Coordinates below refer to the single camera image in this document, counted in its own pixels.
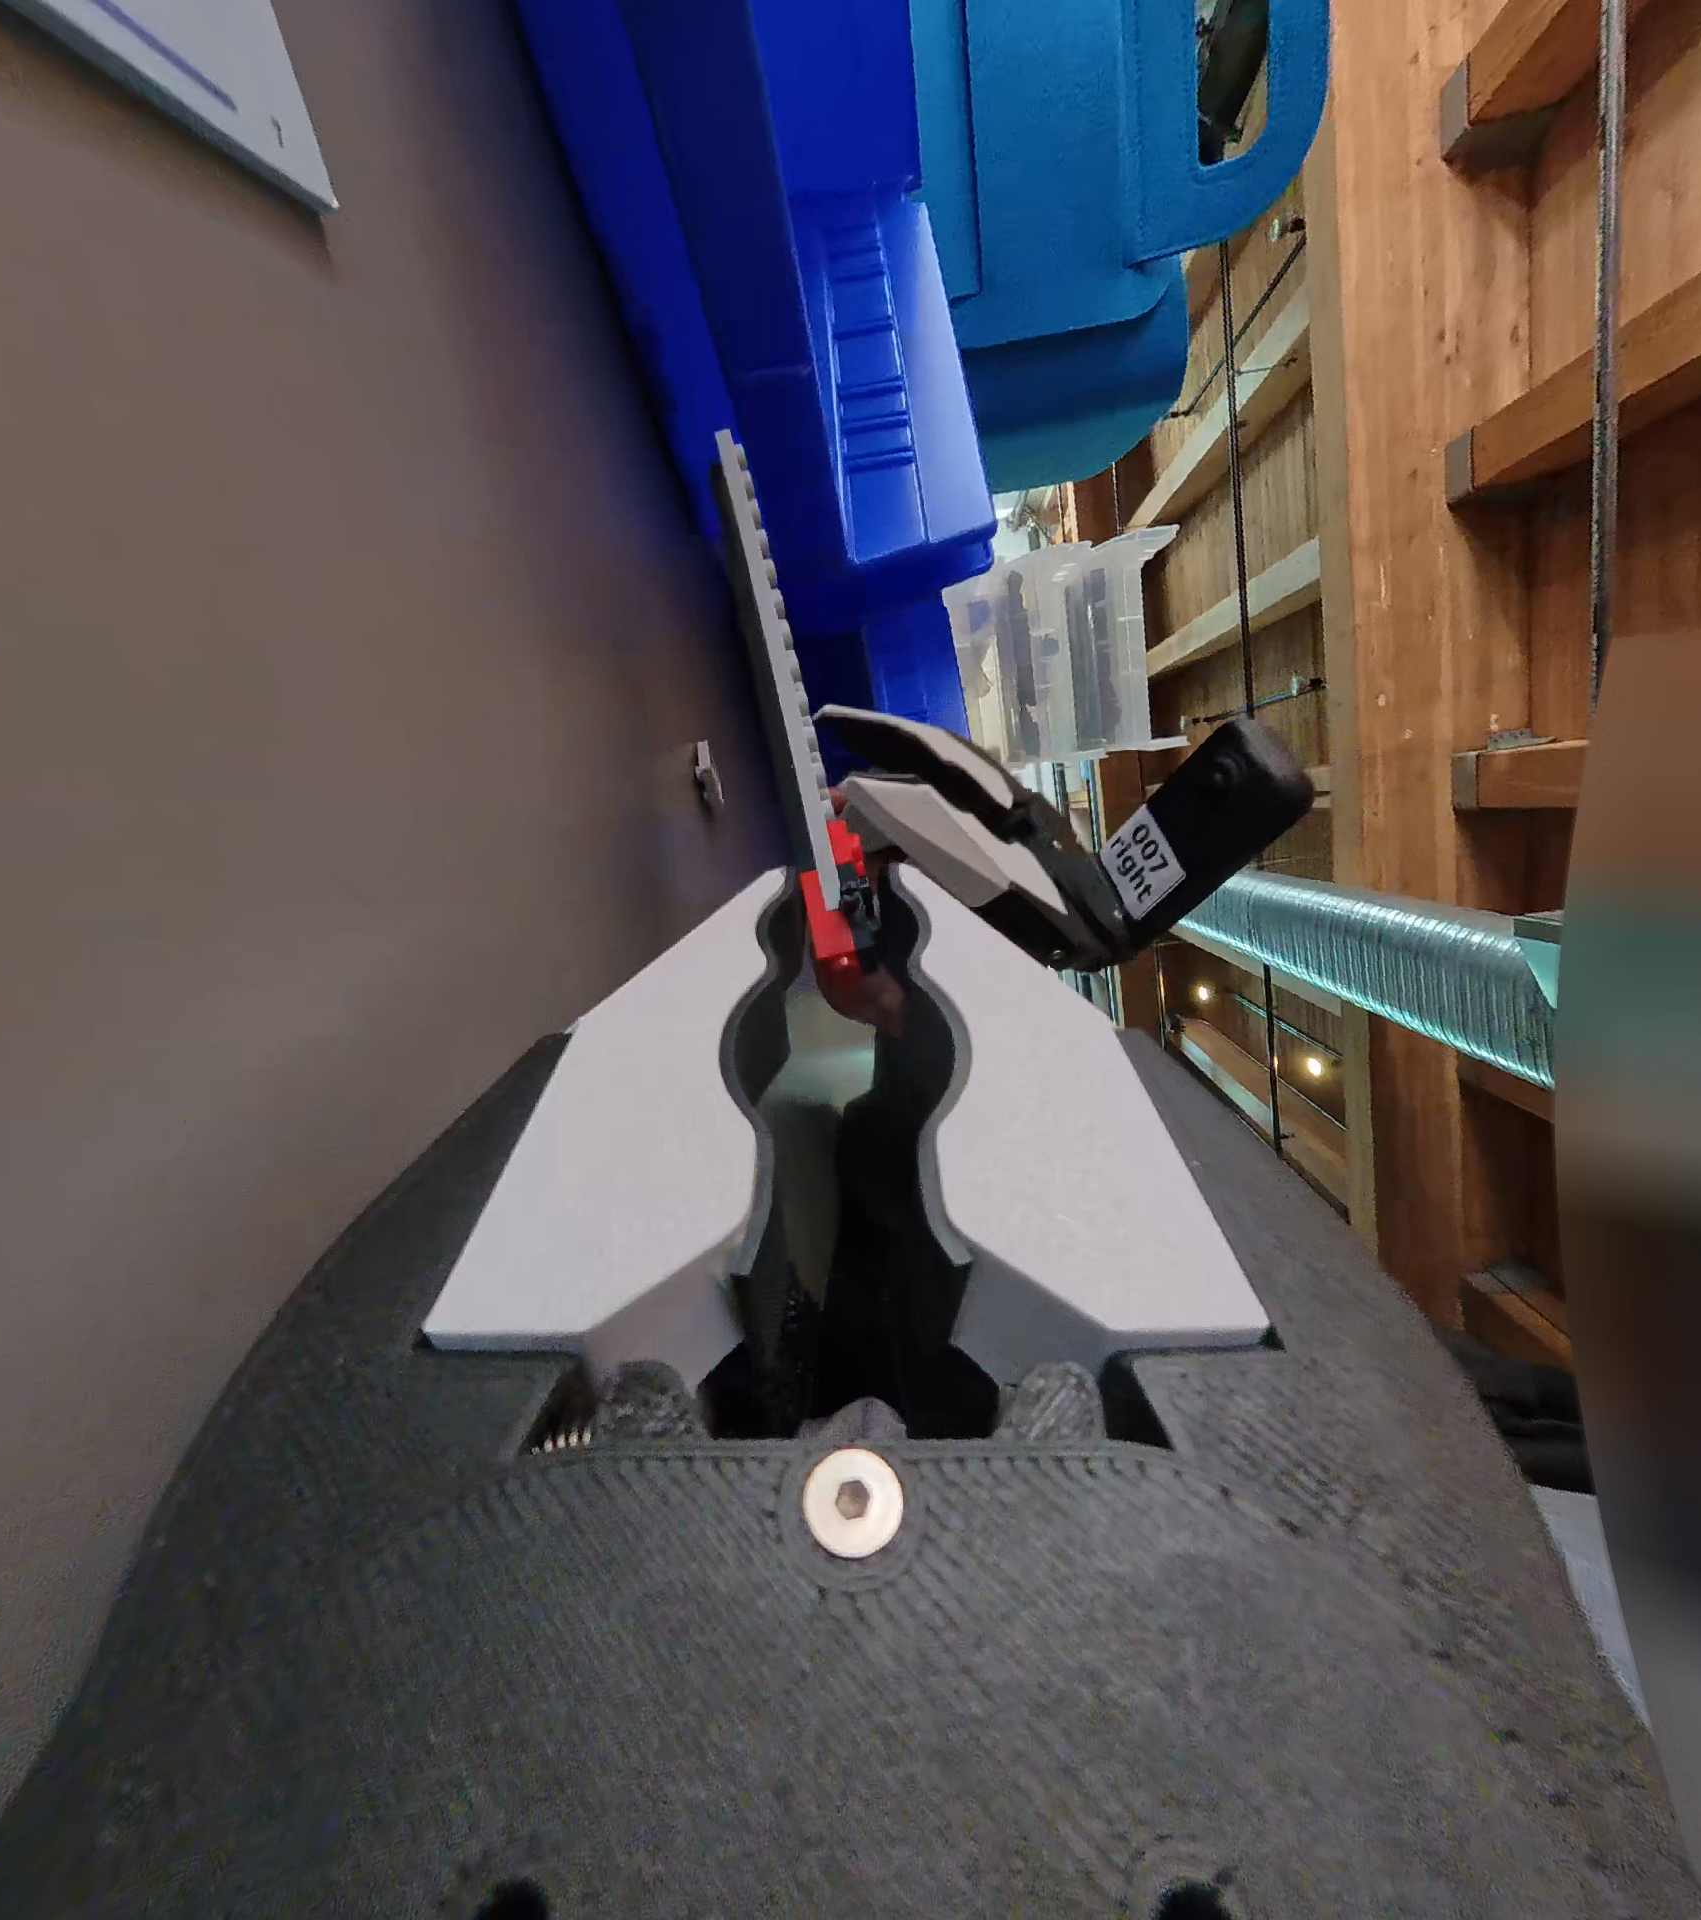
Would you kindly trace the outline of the grey plate with red bricks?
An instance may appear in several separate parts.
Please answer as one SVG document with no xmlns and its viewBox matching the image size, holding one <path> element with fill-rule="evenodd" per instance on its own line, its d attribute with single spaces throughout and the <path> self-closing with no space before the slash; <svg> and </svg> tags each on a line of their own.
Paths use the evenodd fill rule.
<svg viewBox="0 0 1701 1920">
<path fill-rule="evenodd" d="M 813 977 L 822 990 L 844 993 L 878 961 L 876 894 L 864 870 L 862 841 L 829 797 L 757 490 L 745 452 L 728 429 L 714 435 L 711 488 L 769 767 L 793 849 Z"/>
</svg>

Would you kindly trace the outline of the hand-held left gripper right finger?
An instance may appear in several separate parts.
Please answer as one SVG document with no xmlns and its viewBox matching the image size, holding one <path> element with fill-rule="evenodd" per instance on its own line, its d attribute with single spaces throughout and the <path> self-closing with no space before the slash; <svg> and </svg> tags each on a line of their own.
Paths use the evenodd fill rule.
<svg viewBox="0 0 1701 1920">
<path fill-rule="evenodd" d="M 894 884 L 910 983 L 955 1044 L 918 1145 L 965 1268 L 953 1341 L 993 1379 L 1050 1361 L 1235 1352 L 1269 1312 L 1119 1027 L 936 884 Z"/>
</svg>

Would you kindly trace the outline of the person's black hoodie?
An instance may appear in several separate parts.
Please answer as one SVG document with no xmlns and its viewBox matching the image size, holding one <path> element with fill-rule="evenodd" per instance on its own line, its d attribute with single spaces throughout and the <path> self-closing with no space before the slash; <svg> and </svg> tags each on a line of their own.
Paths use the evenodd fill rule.
<svg viewBox="0 0 1701 1920">
<path fill-rule="evenodd" d="M 1462 1332 L 1442 1341 L 1473 1383 L 1526 1481 L 1595 1494 L 1574 1376 L 1554 1364 L 1499 1354 Z"/>
</svg>

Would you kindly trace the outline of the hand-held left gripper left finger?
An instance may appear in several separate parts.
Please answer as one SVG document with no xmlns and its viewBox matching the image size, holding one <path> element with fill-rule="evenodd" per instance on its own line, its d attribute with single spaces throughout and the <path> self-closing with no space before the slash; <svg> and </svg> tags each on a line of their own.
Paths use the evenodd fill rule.
<svg viewBox="0 0 1701 1920">
<path fill-rule="evenodd" d="M 771 868 L 581 1013 L 429 1312 L 444 1352 L 554 1352 L 697 1386 L 776 1343 L 797 1274 L 765 1088 L 797 888 Z"/>
</svg>

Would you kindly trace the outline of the person's right forearm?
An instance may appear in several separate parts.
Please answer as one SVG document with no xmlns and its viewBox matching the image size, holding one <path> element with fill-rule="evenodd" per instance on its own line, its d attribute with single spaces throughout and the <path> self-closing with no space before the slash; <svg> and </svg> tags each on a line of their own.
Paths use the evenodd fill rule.
<svg viewBox="0 0 1701 1920">
<path fill-rule="evenodd" d="M 822 1159 L 804 1199 L 834 1202 L 809 1352 L 807 1415 L 876 1399 L 910 1437 L 987 1428 L 994 1388 L 955 1341 L 967 1266 L 932 1230 L 920 1139 L 949 1092 L 943 1036 L 876 1036 L 795 1058 L 785 1092 Z"/>
</svg>

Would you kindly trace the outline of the silver ventilation duct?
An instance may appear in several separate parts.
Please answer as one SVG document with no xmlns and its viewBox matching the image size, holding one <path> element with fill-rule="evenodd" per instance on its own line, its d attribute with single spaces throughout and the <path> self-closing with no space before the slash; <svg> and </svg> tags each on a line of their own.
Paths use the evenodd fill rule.
<svg viewBox="0 0 1701 1920">
<path fill-rule="evenodd" d="M 1561 914 L 1500 915 L 1245 871 L 1177 923 L 1272 974 L 1554 1088 Z"/>
</svg>

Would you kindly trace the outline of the clear plastic storage container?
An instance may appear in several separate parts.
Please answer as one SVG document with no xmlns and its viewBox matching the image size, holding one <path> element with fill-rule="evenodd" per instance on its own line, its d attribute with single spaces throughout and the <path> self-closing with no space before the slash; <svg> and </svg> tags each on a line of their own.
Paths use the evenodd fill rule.
<svg viewBox="0 0 1701 1920">
<path fill-rule="evenodd" d="M 945 590 L 982 751 L 1021 765 L 1152 748 L 1142 573 L 1174 536 L 1047 543 Z"/>
</svg>

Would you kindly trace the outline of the grey threaded rod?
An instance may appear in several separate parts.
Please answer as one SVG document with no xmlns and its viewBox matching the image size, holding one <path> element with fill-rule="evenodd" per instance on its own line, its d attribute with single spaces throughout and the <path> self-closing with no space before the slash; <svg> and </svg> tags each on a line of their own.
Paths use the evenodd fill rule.
<svg viewBox="0 0 1701 1920">
<path fill-rule="evenodd" d="M 1628 3 L 1599 3 L 1596 201 L 1588 472 L 1588 707 L 1596 709 L 1612 640 L 1612 558 L 1620 516 L 1618 299 L 1628 88 Z"/>
</svg>

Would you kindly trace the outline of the wooden wall structure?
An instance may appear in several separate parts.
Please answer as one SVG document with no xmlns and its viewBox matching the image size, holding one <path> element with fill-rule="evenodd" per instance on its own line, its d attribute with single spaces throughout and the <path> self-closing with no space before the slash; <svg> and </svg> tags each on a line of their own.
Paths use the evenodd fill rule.
<svg viewBox="0 0 1701 1920">
<path fill-rule="evenodd" d="M 1257 667 L 1318 800 L 1296 877 L 1500 915 L 1565 904 L 1591 740 L 1599 3 L 1332 3 L 1317 144 L 1227 291 L 1309 313 L 1255 419 L 1247 573 L 1309 537 Z M 1612 621 L 1652 638 L 1659 795 L 1701 804 L 1701 3 L 1628 3 Z M 1205 1068 L 1437 1323 L 1569 1370 L 1553 1097 L 1362 1009 L 1205 959 L 1119 971 L 1121 1019 Z"/>
</svg>

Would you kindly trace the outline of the open instruction booklet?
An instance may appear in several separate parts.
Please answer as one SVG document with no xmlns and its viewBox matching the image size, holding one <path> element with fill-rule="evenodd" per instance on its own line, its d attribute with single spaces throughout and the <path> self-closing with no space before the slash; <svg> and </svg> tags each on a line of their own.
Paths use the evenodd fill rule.
<svg viewBox="0 0 1701 1920">
<path fill-rule="evenodd" d="M 333 213 L 333 183 L 270 2 L 8 7 L 310 212 Z"/>
</svg>

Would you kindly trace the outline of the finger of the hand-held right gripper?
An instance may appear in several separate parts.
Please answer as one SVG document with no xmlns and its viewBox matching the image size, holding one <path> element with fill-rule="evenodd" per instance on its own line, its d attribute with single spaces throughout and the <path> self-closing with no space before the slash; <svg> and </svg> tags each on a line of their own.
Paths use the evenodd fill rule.
<svg viewBox="0 0 1701 1920">
<path fill-rule="evenodd" d="M 990 923 L 1078 921 L 1026 841 L 997 834 L 923 780 L 850 775 L 837 786 L 837 815 Z"/>
<path fill-rule="evenodd" d="M 1028 841 L 1041 826 L 1031 811 L 1041 795 L 958 731 L 836 701 L 815 707 L 813 721 L 862 778 L 925 784 L 1001 839 Z"/>
</svg>

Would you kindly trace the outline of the blue plastic bin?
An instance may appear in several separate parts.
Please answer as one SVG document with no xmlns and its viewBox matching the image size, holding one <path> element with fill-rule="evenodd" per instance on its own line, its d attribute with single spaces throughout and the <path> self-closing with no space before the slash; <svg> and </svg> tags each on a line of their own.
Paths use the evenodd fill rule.
<svg viewBox="0 0 1701 1920">
<path fill-rule="evenodd" d="M 866 617 L 791 624 L 811 707 L 890 712 L 971 737 L 949 596 L 929 593 Z"/>
<path fill-rule="evenodd" d="M 994 531 L 903 2 L 526 2 L 678 472 L 745 453 L 791 621 L 850 632 Z"/>
</svg>

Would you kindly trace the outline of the light blue felt bag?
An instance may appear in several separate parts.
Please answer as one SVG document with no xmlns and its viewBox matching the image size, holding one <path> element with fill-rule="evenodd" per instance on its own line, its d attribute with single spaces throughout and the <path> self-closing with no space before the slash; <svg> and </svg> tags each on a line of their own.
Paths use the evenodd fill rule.
<svg viewBox="0 0 1701 1920">
<path fill-rule="evenodd" d="M 1117 464 L 1182 392 L 1185 258 L 1307 158 L 1325 2 L 910 2 L 920 195 L 997 493 Z"/>
</svg>

